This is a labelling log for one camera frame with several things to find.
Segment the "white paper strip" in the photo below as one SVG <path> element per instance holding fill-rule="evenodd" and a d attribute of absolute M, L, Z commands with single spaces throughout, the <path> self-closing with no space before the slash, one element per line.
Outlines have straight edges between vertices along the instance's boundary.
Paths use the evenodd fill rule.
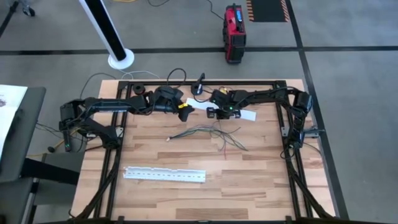
<path fill-rule="evenodd" d="M 165 169 L 152 167 L 127 167 L 123 174 L 125 179 L 172 180 L 184 182 L 206 182 L 205 170 Z"/>
<path fill-rule="evenodd" d="M 191 105 L 192 107 L 194 107 L 196 109 L 200 109 L 200 110 L 205 110 L 205 109 L 207 109 L 207 107 L 212 107 L 214 109 L 218 109 L 218 106 L 215 105 L 214 103 L 210 103 L 210 102 L 199 103 L 192 98 L 187 98 L 187 104 Z M 240 119 L 256 121 L 256 112 L 248 111 L 248 110 L 241 110 L 241 118 Z"/>

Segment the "yellow part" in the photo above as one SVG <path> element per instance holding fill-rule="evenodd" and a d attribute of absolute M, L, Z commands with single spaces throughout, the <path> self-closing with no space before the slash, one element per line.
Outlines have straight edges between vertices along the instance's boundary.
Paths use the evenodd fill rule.
<path fill-rule="evenodd" d="M 186 103 L 183 103 L 183 104 L 179 105 L 178 108 L 181 109 L 181 108 L 184 108 L 186 106 L 188 106 L 188 105 Z"/>

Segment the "red tool box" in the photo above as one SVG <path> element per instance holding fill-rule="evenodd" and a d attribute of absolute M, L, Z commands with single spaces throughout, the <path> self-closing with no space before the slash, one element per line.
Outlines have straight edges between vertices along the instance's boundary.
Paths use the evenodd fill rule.
<path fill-rule="evenodd" d="M 225 59 L 228 63 L 241 63 L 246 45 L 246 30 L 242 7 L 227 6 L 223 27 Z"/>

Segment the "black floor stripe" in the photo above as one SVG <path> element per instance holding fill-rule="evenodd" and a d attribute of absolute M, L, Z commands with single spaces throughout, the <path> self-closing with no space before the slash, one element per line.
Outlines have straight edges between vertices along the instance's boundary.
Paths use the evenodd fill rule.
<path fill-rule="evenodd" d="M 135 54 L 221 53 L 222 47 L 131 49 Z M 398 46 L 347 46 L 347 47 L 246 47 L 246 52 L 364 52 L 398 51 Z M 0 50 L 0 55 L 100 55 L 98 50 Z"/>
<path fill-rule="evenodd" d="M 223 47 L 131 49 L 135 54 L 220 53 Z M 296 47 L 247 47 L 246 52 L 296 52 Z M 0 50 L 0 55 L 97 55 L 109 54 L 99 50 Z"/>
<path fill-rule="evenodd" d="M 10 7 L 10 10 L 8 11 L 8 14 L 6 16 L 6 18 L 4 19 L 4 21 L 2 22 L 1 26 L 0 26 L 0 38 L 2 36 L 2 34 L 4 33 L 4 31 L 7 28 L 8 23 L 11 20 L 12 15 L 14 14 L 15 10 L 17 9 L 19 2 L 15 1 L 12 6 Z"/>
<path fill-rule="evenodd" d="M 298 54 L 300 55 L 300 60 L 303 67 L 305 81 L 307 83 L 308 92 L 313 96 L 313 113 L 315 115 L 315 120 L 319 129 L 324 129 L 325 124 L 323 122 L 321 109 L 318 102 L 317 93 L 315 91 L 313 79 L 311 76 L 310 67 L 308 65 L 307 57 L 305 56 L 305 51 L 303 49 L 303 42 L 301 39 L 299 27 L 297 25 L 297 20 L 294 15 L 293 6 L 290 0 L 286 0 L 287 9 L 290 16 L 290 22 L 292 23 L 292 28 L 294 32 L 294 37 L 299 48 Z M 320 136 L 321 145 L 323 149 L 323 155 L 326 160 L 326 169 L 329 173 L 329 179 L 331 183 L 332 194 L 335 198 L 335 203 L 337 206 L 337 214 L 340 218 L 349 219 L 346 204 L 344 201 L 343 192 L 341 190 L 340 181 L 338 180 L 338 175 L 336 171 L 335 162 L 333 160 L 333 155 L 331 153 L 331 148 L 328 140 L 327 133 L 323 133 Z"/>
<path fill-rule="evenodd" d="M 361 52 L 361 51 L 391 51 L 398 46 L 338 46 L 338 47 L 303 47 L 306 52 Z"/>

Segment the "yellow cable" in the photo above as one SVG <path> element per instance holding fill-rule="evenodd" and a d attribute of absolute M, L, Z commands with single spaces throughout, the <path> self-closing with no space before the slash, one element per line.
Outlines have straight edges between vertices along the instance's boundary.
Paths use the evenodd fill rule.
<path fill-rule="evenodd" d="M 78 129 L 73 130 L 70 135 L 75 134 L 77 132 Z M 64 143 L 64 140 L 59 141 L 53 148 L 57 149 L 58 147 L 60 147 L 60 145 L 62 145 L 62 143 Z M 44 153 L 40 153 L 40 154 L 33 154 L 33 155 L 27 155 L 26 157 L 37 157 L 37 156 L 43 156 L 44 154 L 46 154 L 46 152 Z"/>

